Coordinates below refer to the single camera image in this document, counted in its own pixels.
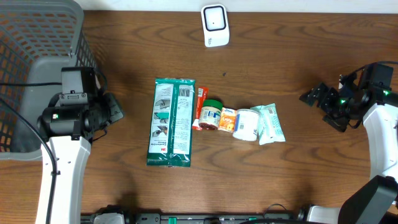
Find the tall green white packet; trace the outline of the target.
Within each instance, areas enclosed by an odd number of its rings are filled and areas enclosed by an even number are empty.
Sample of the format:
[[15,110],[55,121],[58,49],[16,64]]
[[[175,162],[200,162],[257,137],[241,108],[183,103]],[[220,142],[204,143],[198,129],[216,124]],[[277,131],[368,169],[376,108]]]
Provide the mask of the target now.
[[148,166],[190,167],[194,97],[195,80],[155,80]]

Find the light green tissue packet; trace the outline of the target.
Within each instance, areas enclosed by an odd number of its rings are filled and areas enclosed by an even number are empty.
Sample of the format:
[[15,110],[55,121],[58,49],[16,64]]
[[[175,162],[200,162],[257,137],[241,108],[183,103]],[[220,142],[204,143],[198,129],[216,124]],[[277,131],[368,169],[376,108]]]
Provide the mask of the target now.
[[251,110],[259,113],[257,128],[260,145],[285,142],[285,136],[280,125],[275,103],[255,106]]

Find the white tub container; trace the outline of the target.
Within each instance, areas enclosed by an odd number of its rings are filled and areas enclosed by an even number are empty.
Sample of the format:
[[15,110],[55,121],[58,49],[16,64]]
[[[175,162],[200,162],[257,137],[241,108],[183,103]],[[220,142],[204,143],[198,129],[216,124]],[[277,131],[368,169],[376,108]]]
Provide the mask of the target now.
[[233,137],[242,141],[256,141],[259,113],[249,109],[237,110]]

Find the red stick sachet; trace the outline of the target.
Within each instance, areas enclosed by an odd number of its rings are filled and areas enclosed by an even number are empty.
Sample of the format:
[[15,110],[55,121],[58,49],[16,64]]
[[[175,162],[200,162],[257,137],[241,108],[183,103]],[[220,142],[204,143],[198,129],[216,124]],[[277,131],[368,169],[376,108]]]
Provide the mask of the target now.
[[201,127],[199,126],[199,119],[200,119],[200,114],[201,114],[201,109],[203,106],[204,101],[208,97],[208,91],[209,89],[204,86],[200,86],[198,88],[198,97],[197,97],[197,107],[196,107],[196,112],[195,112],[195,120],[192,124],[192,129],[201,131]]

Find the green lid jar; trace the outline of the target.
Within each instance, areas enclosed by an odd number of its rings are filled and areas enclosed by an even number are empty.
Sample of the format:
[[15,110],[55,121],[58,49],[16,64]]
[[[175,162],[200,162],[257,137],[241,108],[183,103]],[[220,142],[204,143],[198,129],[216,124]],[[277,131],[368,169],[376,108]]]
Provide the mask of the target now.
[[206,130],[218,129],[222,109],[222,102],[217,100],[205,100],[201,108],[200,118],[198,122],[199,127]]

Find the orange snack packet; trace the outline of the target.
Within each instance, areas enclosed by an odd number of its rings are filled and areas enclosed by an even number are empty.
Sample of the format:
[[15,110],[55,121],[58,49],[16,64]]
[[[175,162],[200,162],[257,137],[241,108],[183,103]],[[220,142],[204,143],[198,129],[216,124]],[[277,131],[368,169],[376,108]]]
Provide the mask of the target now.
[[236,110],[231,108],[222,108],[218,130],[233,133],[236,116]]

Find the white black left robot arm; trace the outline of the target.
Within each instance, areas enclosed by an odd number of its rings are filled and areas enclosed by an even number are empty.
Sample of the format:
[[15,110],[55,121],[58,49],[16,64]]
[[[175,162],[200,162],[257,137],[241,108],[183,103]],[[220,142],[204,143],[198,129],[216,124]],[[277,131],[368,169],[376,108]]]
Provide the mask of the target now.
[[45,141],[36,223],[79,223],[83,176],[94,133],[120,120],[124,112],[112,93],[64,105],[68,95],[51,99],[38,118]]

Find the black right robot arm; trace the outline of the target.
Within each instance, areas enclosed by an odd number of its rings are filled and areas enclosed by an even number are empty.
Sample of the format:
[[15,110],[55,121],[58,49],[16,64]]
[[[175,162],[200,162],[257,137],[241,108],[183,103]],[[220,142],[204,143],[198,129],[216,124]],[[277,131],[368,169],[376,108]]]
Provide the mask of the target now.
[[397,94],[373,83],[344,83],[339,90],[319,84],[300,100],[316,105],[324,121],[340,132],[351,120],[365,127],[371,161],[370,180],[341,207],[312,205],[305,214],[310,223],[397,223],[389,212],[397,204]]

